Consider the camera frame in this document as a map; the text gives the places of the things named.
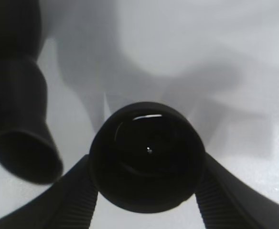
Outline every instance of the white surface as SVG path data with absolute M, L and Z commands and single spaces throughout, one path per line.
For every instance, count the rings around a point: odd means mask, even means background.
M 279 0 L 41 0 L 48 124 L 65 172 L 111 113 L 158 101 L 207 151 L 279 203 Z M 46 190 L 0 167 L 0 217 Z M 204 228 L 194 198 L 126 212 L 99 196 L 93 229 Z

